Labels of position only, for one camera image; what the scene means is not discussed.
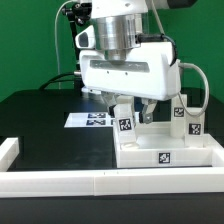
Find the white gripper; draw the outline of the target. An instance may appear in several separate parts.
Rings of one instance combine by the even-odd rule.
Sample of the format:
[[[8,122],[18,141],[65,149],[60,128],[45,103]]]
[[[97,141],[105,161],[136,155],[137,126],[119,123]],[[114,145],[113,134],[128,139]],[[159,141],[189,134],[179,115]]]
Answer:
[[[176,44],[168,36],[140,34],[137,38],[139,46],[128,51],[124,61],[106,59],[102,50],[95,49],[92,25],[75,37],[75,43],[81,50],[83,83],[88,89],[104,91],[101,95],[108,114],[114,116],[117,94],[140,97],[139,122],[150,124],[156,100],[165,101],[180,92],[179,60]]]

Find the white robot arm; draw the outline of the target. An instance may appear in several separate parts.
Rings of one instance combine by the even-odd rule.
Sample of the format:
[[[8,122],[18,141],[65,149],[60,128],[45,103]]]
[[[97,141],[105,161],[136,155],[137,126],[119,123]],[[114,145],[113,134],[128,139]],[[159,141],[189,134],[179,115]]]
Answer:
[[[150,123],[159,101],[180,92],[175,42],[144,31],[147,12],[187,8],[197,0],[92,0],[91,25],[76,36],[84,85],[102,92],[113,112],[118,95],[139,97],[142,123]]]

